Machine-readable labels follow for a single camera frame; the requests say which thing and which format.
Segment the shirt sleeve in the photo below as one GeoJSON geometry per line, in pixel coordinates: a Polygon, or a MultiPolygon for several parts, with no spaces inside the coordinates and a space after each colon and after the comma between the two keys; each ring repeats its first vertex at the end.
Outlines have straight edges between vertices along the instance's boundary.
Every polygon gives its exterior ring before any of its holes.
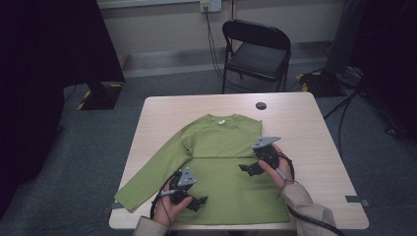
{"type": "MultiPolygon", "coordinates": [[[[282,190],[285,202],[297,213],[303,214],[335,226],[331,209],[313,203],[309,193],[300,184],[287,185],[282,190]]],[[[300,236],[335,236],[333,232],[321,226],[297,219],[297,233],[300,236]]]]}
{"type": "Polygon", "coordinates": [[[128,211],[132,211],[156,191],[165,180],[191,156],[184,148],[181,132],[175,134],[115,195],[115,199],[128,211]]]}
{"type": "Polygon", "coordinates": [[[134,236],[163,236],[168,227],[158,222],[155,222],[147,217],[141,216],[136,226],[134,236]]]}

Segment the electrical outlet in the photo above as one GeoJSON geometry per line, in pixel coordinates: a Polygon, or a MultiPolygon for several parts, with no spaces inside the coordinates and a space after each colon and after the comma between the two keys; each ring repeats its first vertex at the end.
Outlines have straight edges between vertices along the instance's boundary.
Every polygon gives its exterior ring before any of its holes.
{"type": "Polygon", "coordinates": [[[221,12],[221,0],[200,0],[200,12],[221,12]]]}
{"type": "Polygon", "coordinates": [[[210,0],[200,0],[200,12],[209,12],[210,11],[210,0]]]}
{"type": "Polygon", "coordinates": [[[221,12],[221,0],[211,0],[210,11],[221,12]]]}

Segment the black folding chair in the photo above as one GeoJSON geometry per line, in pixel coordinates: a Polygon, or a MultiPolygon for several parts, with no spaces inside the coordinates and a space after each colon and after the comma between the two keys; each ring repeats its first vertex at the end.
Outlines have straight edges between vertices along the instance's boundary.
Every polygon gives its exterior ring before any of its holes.
{"type": "Polygon", "coordinates": [[[223,85],[226,86],[227,71],[277,83],[275,91],[279,91],[281,83],[285,90],[291,42],[288,36],[275,27],[262,24],[230,20],[222,27],[226,39],[226,56],[224,60],[223,85]],[[231,39],[241,41],[240,47],[233,51],[231,39]]]}

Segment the beige sleeve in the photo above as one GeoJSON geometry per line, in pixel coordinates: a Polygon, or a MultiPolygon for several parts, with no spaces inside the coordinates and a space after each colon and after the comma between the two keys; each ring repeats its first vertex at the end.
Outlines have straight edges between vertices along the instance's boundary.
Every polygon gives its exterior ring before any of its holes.
{"type": "Polygon", "coordinates": [[[136,226],[134,236],[163,236],[165,235],[168,227],[163,224],[157,223],[147,217],[141,216],[138,225],[136,226]]]}
{"type": "MultiPolygon", "coordinates": [[[[285,202],[297,213],[303,214],[335,226],[331,209],[313,203],[309,193],[300,184],[287,185],[282,190],[285,202]]],[[[318,225],[297,219],[297,233],[300,236],[335,236],[333,232],[318,225]]]]}

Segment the chair backrest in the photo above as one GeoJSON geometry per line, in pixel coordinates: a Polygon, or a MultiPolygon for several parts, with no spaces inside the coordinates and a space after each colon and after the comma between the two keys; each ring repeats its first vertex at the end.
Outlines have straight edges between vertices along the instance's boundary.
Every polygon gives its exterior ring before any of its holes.
{"type": "Polygon", "coordinates": [[[242,20],[230,20],[223,24],[222,30],[228,46],[230,46],[229,38],[232,38],[275,49],[290,50],[291,48],[288,36],[275,27],[242,20]]]}

